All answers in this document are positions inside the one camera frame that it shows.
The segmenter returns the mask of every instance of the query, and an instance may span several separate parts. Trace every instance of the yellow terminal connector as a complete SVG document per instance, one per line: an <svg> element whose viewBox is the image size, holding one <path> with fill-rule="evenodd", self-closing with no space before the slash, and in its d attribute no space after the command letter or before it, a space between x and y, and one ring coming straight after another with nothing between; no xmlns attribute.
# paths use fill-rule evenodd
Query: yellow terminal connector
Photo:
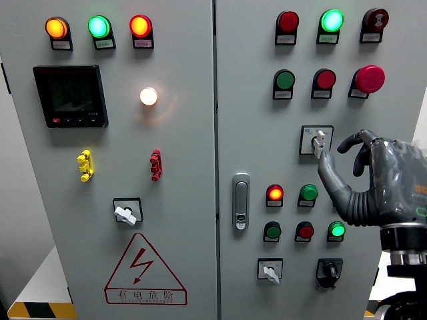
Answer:
<svg viewBox="0 0 427 320"><path fill-rule="evenodd" d="M77 163L80 164L79 170L84 174L80 177L81 182L87 182L93 176L93 163L90 150L83 150L82 153L76 159Z"/></svg>

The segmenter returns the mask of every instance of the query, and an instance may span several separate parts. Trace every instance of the yellow black hazard stripe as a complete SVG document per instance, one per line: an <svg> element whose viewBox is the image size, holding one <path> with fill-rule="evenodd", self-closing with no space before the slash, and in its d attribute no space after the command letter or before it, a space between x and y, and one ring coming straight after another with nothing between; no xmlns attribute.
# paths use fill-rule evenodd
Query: yellow black hazard stripe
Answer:
<svg viewBox="0 0 427 320"><path fill-rule="evenodd" d="M378 309L378 304L381 300L369 300L368 306L366 307L365 317L375 316L375 312Z"/></svg>
<svg viewBox="0 0 427 320"><path fill-rule="evenodd" d="M10 319L77 319L72 303L15 302L7 316Z"/></svg>

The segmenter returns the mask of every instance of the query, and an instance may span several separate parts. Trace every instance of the green indicator light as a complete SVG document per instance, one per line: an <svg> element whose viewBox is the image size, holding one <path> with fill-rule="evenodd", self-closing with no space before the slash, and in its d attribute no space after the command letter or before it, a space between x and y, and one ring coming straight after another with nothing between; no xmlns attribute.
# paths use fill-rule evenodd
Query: green indicator light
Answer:
<svg viewBox="0 0 427 320"><path fill-rule="evenodd" d="M419 215L420 217L427 217L427 209L418 207L416 208L416 214Z"/></svg>
<svg viewBox="0 0 427 320"><path fill-rule="evenodd" d="M289 72L282 72L278 75L276 83L280 89L289 89L294 84L294 76Z"/></svg>
<svg viewBox="0 0 427 320"><path fill-rule="evenodd" d="M335 237L341 237L346 232L346 227L342 222L333 222L329 226L330 233Z"/></svg>
<svg viewBox="0 0 427 320"><path fill-rule="evenodd" d="M322 15L322 28L327 32L337 32L344 23L344 15L340 10L328 10Z"/></svg>
<svg viewBox="0 0 427 320"><path fill-rule="evenodd" d="M304 185L300 194L305 200L313 201L318 196L318 189L314 185Z"/></svg>
<svg viewBox="0 0 427 320"><path fill-rule="evenodd" d="M279 228L271 227L271 228L268 228L267 230L267 237L269 237L270 239L275 239L280 236L280 233L281 231Z"/></svg>
<svg viewBox="0 0 427 320"><path fill-rule="evenodd" d="M88 27L95 38L104 38L109 33L109 22L100 15L92 17L89 20Z"/></svg>

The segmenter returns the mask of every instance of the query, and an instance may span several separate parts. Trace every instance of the lightning bolt symbol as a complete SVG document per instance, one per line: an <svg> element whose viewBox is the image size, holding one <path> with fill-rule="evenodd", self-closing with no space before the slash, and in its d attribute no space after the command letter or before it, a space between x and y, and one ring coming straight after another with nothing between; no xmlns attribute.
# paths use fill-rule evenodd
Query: lightning bolt symbol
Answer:
<svg viewBox="0 0 427 320"><path fill-rule="evenodd" d="M141 265L145 265L145 269L142 271L141 275L139 275L138 278L135 278L135 281L133 282L134 285L136 285L138 282L141 281L141 277L142 275L147 271L147 269L149 268L149 266L154 262L154 260L151 261L147 261L144 263L137 263L139 258L142 257L142 255L144 254L145 249L141 248L141 250L139 250L139 253L136 255L135 260L133 260L133 263L131 264L131 266L129 268L135 268L135 267L139 267Z"/></svg>

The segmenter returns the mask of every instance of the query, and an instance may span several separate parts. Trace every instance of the red terminal connector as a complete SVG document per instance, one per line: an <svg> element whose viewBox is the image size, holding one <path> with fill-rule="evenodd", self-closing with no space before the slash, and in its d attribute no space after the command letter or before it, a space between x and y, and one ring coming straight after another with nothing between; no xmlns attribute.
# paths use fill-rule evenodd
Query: red terminal connector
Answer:
<svg viewBox="0 0 427 320"><path fill-rule="evenodd" d="M160 150L154 150L149 159L151 163L151 172L153 176L151 177L152 181L157 181L160 179L161 174L163 173L163 167L161 166L161 155Z"/></svg>

